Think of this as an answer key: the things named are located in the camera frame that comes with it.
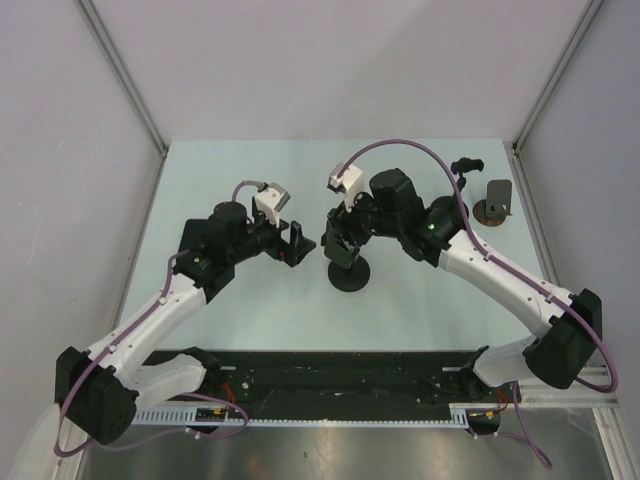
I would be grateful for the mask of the black round-base phone stand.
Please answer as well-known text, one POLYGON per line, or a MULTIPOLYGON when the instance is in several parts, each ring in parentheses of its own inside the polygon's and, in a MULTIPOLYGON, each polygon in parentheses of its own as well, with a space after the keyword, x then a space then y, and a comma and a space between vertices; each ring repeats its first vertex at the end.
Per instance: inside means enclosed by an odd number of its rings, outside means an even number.
MULTIPOLYGON (((456 177, 456 186, 459 192, 462 192, 462 190, 466 186, 467 179, 465 178, 465 174, 472 171, 482 172, 483 169, 484 162, 481 159, 462 157, 459 160, 453 162, 451 164, 450 170, 456 177)), ((444 210, 452 217, 452 221, 457 226, 463 226, 462 215, 455 194, 452 194, 451 196, 441 196, 436 198, 432 202, 431 207, 444 210)))

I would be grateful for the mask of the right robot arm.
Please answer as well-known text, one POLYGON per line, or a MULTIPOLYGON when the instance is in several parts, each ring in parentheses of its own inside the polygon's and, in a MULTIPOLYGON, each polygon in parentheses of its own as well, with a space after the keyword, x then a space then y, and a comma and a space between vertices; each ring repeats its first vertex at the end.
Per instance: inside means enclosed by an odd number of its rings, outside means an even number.
POLYGON ((461 388, 469 399, 484 401, 497 387, 532 377, 556 389, 578 380, 601 335, 602 303, 596 294, 587 289, 573 294, 530 276, 465 227, 455 197, 439 197, 426 206, 399 169, 366 181, 357 167, 337 166, 328 187, 344 196, 329 211, 321 238, 335 288, 361 289, 369 278, 361 248, 373 237, 392 238, 414 260, 474 285, 529 331, 519 341, 474 353, 461 370, 461 388))

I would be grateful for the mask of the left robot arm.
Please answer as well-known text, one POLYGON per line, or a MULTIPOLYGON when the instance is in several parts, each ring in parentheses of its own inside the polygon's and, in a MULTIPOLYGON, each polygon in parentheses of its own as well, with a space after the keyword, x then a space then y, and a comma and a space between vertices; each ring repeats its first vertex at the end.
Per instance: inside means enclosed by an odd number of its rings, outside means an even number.
POLYGON ((258 207, 234 201, 216 205, 206 219, 187 220, 161 289, 140 313, 87 349, 69 347, 58 356, 54 400, 60 419, 107 446, 141 410, 191 393, 214 397, 221 387, 219 363, 204 351, 189 348, 156 366, 147 366, 147 358, 234 279, 238 264, 266 254, 295 267, 315 247, 298 222, 272 223, 258 207))

